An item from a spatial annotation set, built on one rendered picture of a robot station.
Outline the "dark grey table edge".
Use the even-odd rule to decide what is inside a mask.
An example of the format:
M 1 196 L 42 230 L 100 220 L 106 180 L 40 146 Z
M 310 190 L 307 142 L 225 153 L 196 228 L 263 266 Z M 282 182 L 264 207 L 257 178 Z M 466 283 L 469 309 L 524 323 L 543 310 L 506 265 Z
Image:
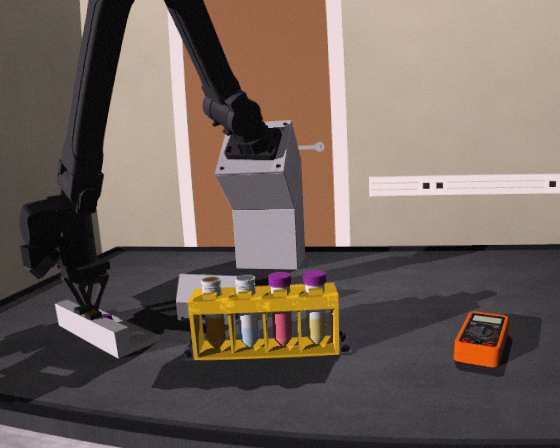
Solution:
M 445 251 L 445 250 L 528 250 L 560 249 L 560 244 L 529 245 L 448 245 L 448 246 L 323 246 L 305 247 L 305 251 Z M 117 246 L 97 258 L 104 258 L 116 251 L 235 251 L 235 247 L 125 247 Z M 31 293 L 55 280 L 60 279 L 61 272 L 28 288 L 0 300 L 0 307 Z M 307 439 L 294 437 L 269 436 L 236 433 L 151 423 L 123 418 L 83 413 L 42 405 L 30 404 L 0 398 L 0 409 L 25 413 L 40 417 L 68 422 L 123 430 L 129 432 L 238 445 L 258 448 L 560 448 L 560 444 L 541 445 L 455 445 L 455 444 L 409 444 L 380 443 Z

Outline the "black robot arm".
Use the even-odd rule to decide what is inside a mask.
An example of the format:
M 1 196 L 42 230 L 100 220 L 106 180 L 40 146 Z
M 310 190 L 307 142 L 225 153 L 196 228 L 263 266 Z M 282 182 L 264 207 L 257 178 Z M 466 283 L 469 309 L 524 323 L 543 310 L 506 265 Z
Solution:
M 26 244 L 20 246 L 23 265 L 38 280 L 58 261 L 71 269 L 90 264 L 87 240 L 81 235 L 93 232 L 91 214 L 96 213 L 104 178 L 107 118 L 134 1 L 88 0 L 68 130 L 58 163 L 61 195 L 23 205 L 19 218 Z M 274 160 L 281 130 L 268 128 L 260 106 L 241 90 L 204 1 L 164 2 L 203 85 L 203 111 L 214 121 L 212 126 L 221 124 L 222 132 L 230 135 L 226 158 Z M 63 239 L 61 233 L 77 239 Z

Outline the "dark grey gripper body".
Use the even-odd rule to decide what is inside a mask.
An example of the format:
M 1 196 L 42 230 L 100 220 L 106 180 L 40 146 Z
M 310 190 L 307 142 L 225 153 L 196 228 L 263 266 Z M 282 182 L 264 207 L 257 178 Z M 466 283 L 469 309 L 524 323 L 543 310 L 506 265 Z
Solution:
M 106 274 L 107 269 L 110 269 L 109 261 L 97 258 L 94 232 L 92 232 L 89 235 L 81 235 L 81 238 L 86 238 L 87 240 L 87 248 L 88 248 L 90 264 L 71 269 L 57 263 L 57 268 L 61 269 L 62 277 L 72 280 L 73 282 L 76 283 L 99 277 L 99 275 Z

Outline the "orange digital multimeter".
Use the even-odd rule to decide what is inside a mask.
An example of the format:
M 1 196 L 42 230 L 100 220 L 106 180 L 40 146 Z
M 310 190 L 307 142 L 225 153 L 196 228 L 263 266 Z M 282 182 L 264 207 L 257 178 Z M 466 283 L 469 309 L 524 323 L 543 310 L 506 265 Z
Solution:
M 455 340 L 454 360 L 486 367 L 498 367 L 506 338 L 509 317 L 470 312 Z

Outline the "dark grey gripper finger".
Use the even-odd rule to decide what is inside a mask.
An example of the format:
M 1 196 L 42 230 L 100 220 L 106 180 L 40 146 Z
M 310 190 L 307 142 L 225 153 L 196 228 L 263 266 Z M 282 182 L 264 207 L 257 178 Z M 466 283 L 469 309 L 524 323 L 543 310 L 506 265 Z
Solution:
M 109 279 L 109 274 L 106 273 L 106 274 L 99 275 L 99 277 L 92 278 L 92 279 L 89 279 L 89 280 L 85 280 L 85 281 L 82 281 L 82 282 L 77 282 L 76 283 L 76 282 L 72 281 L 74 287 L 76 288 L 77 292 L 79 293 L 79 295 L 80 295 L 81 299 L 83 300 L 84 304 L 89 306 L 91 308 L 91 311 L 95 310 L 95 309 L 96 310 L 99 309 L 102 294 L 104 292 L 104 289 L 106 287 L 108 279 Z M 93 280 L 95 280 L 95 281 L 93 281 Z M 95 302 L 94 302 L 94 305 L 92 305 L 92 303 L 90 302 L 89 297 L 86 293 L 85 288 L 86 288 L 86 286 L 89 286 L 89 285 L 92 285 L 92 284 L 95 284 L 95 283 L 98 283 L 98 287 L 97 287 Z
M 79 293 L 77 292 L 76 288 L 74 287 L 72 280 L 69 280 L 69 279 L 64 278 L 62 276 L 60 276 L 60 277 L 61 277 L 61 280 L 63 281 L 63 283 L 66 285 L 66 287 L 71 292 L 71 294 L 74 296 L 74 298 L 76 299 L 78 304 L 80 306 L 85 305 L 83 300 L 81 299 Z M 86 286 L 86 293 L 87 293 L 90 301 L 91 301 L 91 296 L 92 296 L 92 290 L 93 290 L 93 284 L 89 285 L 89 286 Z

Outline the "white key housing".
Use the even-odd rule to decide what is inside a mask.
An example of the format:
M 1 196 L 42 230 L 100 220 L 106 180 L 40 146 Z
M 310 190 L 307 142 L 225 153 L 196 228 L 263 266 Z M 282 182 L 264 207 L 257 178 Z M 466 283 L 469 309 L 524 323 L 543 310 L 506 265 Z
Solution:
M 236 287 L 235 278 L 238 276 L 231 275 L 193 275 L 193 274 L 180 274 L 177 297 L 176 297 L 176 308 L 178 321 L 190 322 L 189 310 L 188 310 L 188 300 L 192 295 L 193 291 L 197 288 L 202 288 L 201 279 L 204 277 L 216 276 L 221 278 L 221 287 Z

